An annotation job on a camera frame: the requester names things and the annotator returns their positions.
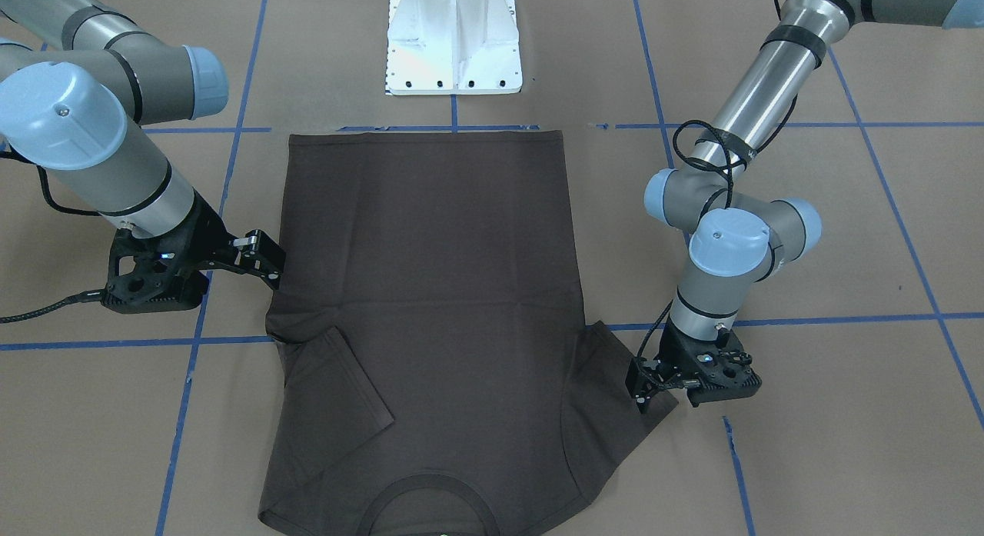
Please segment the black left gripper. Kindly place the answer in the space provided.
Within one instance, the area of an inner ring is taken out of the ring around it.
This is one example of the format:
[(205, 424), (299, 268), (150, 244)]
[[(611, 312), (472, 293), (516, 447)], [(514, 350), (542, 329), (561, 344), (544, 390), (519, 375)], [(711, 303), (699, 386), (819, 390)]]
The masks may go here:
[(683, 389), (690, 402), (745, 397), (745, 349), (734, 331), (718, 329), (711, 341), (692, 338), (668, 320), (653, 360), (637, 353), (627, 372), (626, 388), (646, 414), (660, 392)]

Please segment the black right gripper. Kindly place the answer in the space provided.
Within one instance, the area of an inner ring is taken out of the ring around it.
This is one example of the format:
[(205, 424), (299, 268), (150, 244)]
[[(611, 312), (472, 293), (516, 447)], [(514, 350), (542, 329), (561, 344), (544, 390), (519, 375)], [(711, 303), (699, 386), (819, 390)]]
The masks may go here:
[(219, 269), (255, 276), (271, 290), (280, 288), (284, 249), (262, 230), (235, 237), (198, 193), (187, 218), (168, 237), (177, 238), (178, 248), (172, 252), (169, 266), (176, 268), (178, 277), (186, 279), (196, 272)]

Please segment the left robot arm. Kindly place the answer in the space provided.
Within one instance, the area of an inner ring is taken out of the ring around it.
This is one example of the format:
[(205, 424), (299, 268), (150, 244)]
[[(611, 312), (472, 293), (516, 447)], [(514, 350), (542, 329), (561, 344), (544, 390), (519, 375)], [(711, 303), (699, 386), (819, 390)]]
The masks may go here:
[(670, 144), (681, 168), (661, 169), (644, 190), (647, 213), (691, 239), (682, 279), (657, 319), (660, 350), (654, 358), (637, 350), (627, 371), (640, 412), (674, 389), (694, 407), (760, 389), (734, 321), (753, 284), (815, 248), (823, 223), (807, 201), (760, 201), (734, 186), (783, 130), (830, 46), (860, 23), (981, 28), (982, 0), (784, 0), (777, 18), (713, 120), (675, 131)]

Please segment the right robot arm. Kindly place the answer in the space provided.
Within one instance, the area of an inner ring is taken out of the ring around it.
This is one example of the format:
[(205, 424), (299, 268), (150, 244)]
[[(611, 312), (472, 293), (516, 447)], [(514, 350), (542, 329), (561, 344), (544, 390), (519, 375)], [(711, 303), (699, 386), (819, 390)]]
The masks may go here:
[(229, 83), (211, 50), (168, 45), (99, 0), (2, 0), (50, 52), (2, 42), (2, 135), (123, 237), (161, 245), (169, 274), (223, 268), (276, 288), (285, 254), (236, 238), (145, 133), (216, 115)]

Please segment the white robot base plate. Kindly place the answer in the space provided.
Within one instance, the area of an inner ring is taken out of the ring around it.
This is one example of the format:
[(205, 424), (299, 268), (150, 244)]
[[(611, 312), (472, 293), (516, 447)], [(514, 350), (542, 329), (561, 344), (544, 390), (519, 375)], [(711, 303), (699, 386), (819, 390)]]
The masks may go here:
[(512, 95), (524, 86), (514, 0), (389, 0), (389, 95)]

